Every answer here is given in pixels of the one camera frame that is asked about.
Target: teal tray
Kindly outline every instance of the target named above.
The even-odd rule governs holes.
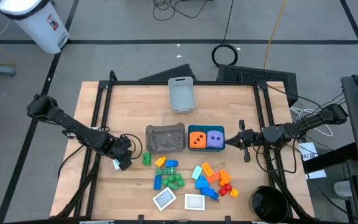
[[[206,149],[192,149],[190,147],[189,144],[189,140],[190,140],[190,133],[192,133],[193,131],[202,131],[205,133],[208,131],[220,131],[223,133],[223,139],[226,139],[224,137],[224,127],[223,126],[209,126],[209,125],[189,125],[188,129],[187,129],[187,146],[189,147],[189,150],[191,151],[202,151],[202,152],[220,152],[222,151],[226,144],[223,143],[223,147],[222,148],[217,148],[217,147],[207,147]]]

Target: gray floor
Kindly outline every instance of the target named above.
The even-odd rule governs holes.
[[[67,20],[74,0],[57,2],[57,11]],[[195,14],[202,1],[179,4],[179,10]],[[347,0],[358,25],[358,0]],[[234,1],[228,39],[269,39],[281,1]],[[229,1],[207,2],[196,19],[179,14],[166,22],[152,17],[152,0],[80,0],[70,34],[73,40],[221,39],[227,22]],[[157,12],[166,17],[168,12]],[[0,30],[7,19],[0,14]],[[28,40],[12,23],[3,40]],[[357,40],[339,1],[288,0],[275,39]],[[30,119],[25,107],[40,93],[53,55],[33,44],[2,45],[16,59],[17,76],[0,76],[0,205],[21,151]],[[136,80],[184,63],[189,63],[200,80],[214,80],[218,72],[211,61],[216,44],[124,44],[67,45],[58,62],[49,95],[73,114],[81,82],[108,78],[113,69],[120,80]],[[238,65],[262,68],[266,45],[236,44]],[[227,50],[218,50],[221,63],[230,62]],[[0,53],[0,62],[7,59]],[[341,92],[340,78],[358,74],[358,44],[272,45],[268,69],[295,72],[301,96],[324,103]],[[303,106],[313,105],[301,101]],[[349,123],[333,126],[334,137],[311,131],[310,136],[330,147],[353,141]],[[38,124],[23,172],[14,193],[6,222],[47,218],[57,184],[57,170],[67,140],[60,128]],[[334,197],[332,183],[342,177],[341,167],[327,170],[328,178],[316,180]],[[347,217],[328,204],[310,187],[316,216],[323,220],[346,221]],[[343,201],[336,200],[340,206]]]

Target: purple die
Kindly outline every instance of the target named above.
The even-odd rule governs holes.
[[[206,133],[206,147],[222,148],[224,144],[223,133],[220,131],[208,131]]]

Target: wooden table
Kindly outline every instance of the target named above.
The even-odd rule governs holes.
[[[284,91],[281,82],[270,82],[269,85]],[[88,126],[91,124],[97,87],[98,82],[83,82],[77,102],[74,118]],[[291,121],[286,96],[271,88],[268,92],[275,122],[278,124]],[[195,85],[195,96],[197,102],[195,111],[190,114],[176,115],[170,109],[168,86],[113,86],[107,123],[111,128],[110,133],[115,136],[122,133],[135,134],[144,143],[147,125],[161,126],[181,122],[186,127],[191,124],[224,126],[226,139],[228,139],[237,134],[240,119],[246,122],[246,129],[252,128],[254,131],[260,131],[252,86]],[[260,98],[264,107],[262,91],[260,91]],[[265,125],[268,126],[266,114],[264,120]],[[77,140],[68,140],[65,157],[78,146]],[[269,185],[269,181],[267,174],[256,163],[254,150],[249,148],[249,152],[251,155],[249,163],[244,162],[243,152],[232,146],[226,146],[222,152],[192,152],[185,149],[183,152],[166,154],[168,159],[179,161],[177,172],[183,176],[185,186],[175,192],[177,200],[162,212],[152,201],[152,198],[160,192],[153,190],[156,168],[154,162],[158,159],[158,155],[152,156],[152,166],[143,166],[140,158],[135,160],[126,171],[114,170],[112,160],[103,157],[92,219],[135,220],[139,214],[143,214],[146,220],[223,220],[225,215],[230,215],[232,220],[258,220],[249,208],[249,198],[255,188]],[[85,150],[70,159],[62,169],[51,215],[60,212],[77,190],[84,154]],[[296,158],[298,168],[296,174],[285,174],[288,188],[305,211],[314,216],[298,152],[296,152]],[[282,150],[282,159],[285,169],[294,169],[290,147]],[[205,211],[184,210],[185,194],[200,193],[195,189],[195,181],[191,178],[191,174],[195,165],[201,165],[205,161],[209,162],[215,172],[224,169],[231,175],[231,185],[239,190],[239,197],[232,198],[226,195],[220,197],[219,202],[206,197]],[[216,190],[220,188],[217,182],[211,187]],[[88,192],[84,194],[81,214],[85,214],[87,199]]]

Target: white trash can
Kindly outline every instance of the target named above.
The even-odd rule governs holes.
[[[49,0],[1,0],[0,12],[14,20],[47,53],[59,53],[70,38]]]

